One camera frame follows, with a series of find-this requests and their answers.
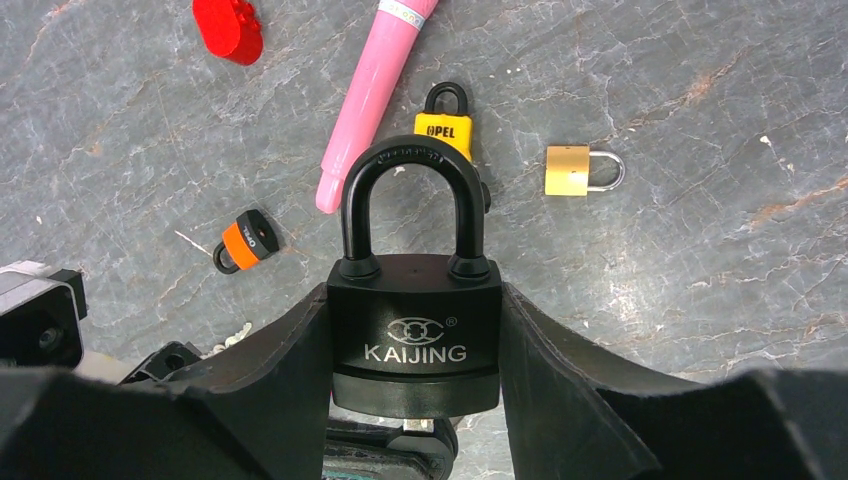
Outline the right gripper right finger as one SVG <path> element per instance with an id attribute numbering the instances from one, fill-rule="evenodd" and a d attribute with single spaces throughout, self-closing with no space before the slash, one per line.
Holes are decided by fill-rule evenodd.
<path id="1" fill-rule="evenodd" d="M 625 359 L 503 294 L 499 368 L 519 479 L 843 479 L 847 374 L 702 384 Z"/>

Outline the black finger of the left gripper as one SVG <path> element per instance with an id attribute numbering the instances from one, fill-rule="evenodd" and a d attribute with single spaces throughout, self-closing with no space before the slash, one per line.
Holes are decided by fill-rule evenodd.
<path id="1" fill-rule="evenodd" d="M 119 384 L 187 380 L 194 376 L 190 367 L 201 360 L 201 352 L 192 343 L 172 341 L 146 357 Z"/>

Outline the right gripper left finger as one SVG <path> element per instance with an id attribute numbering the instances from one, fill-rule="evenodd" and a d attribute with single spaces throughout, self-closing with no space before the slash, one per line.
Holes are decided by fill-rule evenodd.
<path id="1" fill-rule="evenodd" d="M 1 373 L 5 479 L 317 479 L 333 361 L 327 293 L 162 381 Z"/>

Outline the black-head key set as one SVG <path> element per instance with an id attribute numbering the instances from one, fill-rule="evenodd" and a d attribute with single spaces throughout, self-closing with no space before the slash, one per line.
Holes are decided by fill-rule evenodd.
<path id="1" fill-rule="evenodd" d="M 459 453 L 450 420 L 432 431 L 332 419 L 326 430 L 324 479 L 447 479 Z"/>

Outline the black Kaijing padlock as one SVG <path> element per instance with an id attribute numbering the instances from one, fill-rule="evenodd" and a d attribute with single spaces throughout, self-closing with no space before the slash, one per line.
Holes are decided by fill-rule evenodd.
<path id="1" fill-rule="evenodd" d="M 428 167 L 450 186 L 456 220 L 451 254 L 374 253 L 372 190 L 405 164 Z M 338 407 L 438 419 L 498 405 L 503 283 L 484 253 L 485 207 L 478 173 L 444 141 L 401 135 L 357 159 L 340 206 L 343 255 L 326 283 Z"/>

